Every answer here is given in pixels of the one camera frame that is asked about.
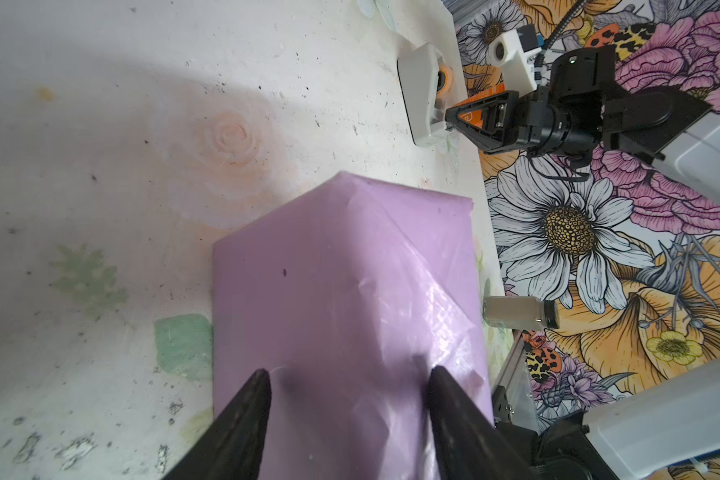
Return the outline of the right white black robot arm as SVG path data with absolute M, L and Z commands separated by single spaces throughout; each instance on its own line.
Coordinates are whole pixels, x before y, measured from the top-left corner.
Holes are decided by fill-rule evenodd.
M 670 86 L 630 93 L 615 80 L 615 51 L 584 48 L 555 60 L 548 85 L 475 95 L 445 122 L 479 150 L 568 158 L 553 181 L 582 183 L 596 147 L 620 151 L 720 205 L 720 114 Z

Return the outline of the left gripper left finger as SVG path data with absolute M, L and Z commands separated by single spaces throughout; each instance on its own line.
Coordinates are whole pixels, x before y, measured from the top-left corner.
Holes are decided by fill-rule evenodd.
M 258 478 L 271 401 L 269 372 L 258 369 L 165 479 Z

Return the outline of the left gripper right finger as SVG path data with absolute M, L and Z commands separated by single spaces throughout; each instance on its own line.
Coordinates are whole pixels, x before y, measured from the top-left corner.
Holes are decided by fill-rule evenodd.
M 431 370 L 427 410 L 440 477 L 460 479 L 532 479 L 534 473 L 510 448 L 443 366 Z

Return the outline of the pink wrapping paper sheet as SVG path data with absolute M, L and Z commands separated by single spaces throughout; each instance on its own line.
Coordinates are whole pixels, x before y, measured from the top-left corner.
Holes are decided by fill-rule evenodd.
M 490 412 L 472 208 L 342 172 L 214 244 L 214 406 L 268 371 L 262 478 L 437 478 L 439 365 Z

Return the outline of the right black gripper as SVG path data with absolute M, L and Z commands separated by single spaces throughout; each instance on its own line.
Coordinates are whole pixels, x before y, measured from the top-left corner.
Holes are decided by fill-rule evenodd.
M 482 152 L 519 148 L 586 167 L 602 139 L 605 103 L 625 94 L 615 81 L 617 59 L 612 45 L 567 52 L 553 62 L 548 85 L 519 101 L 512 90 L 475 95 L 447 109 L 445 121 Z

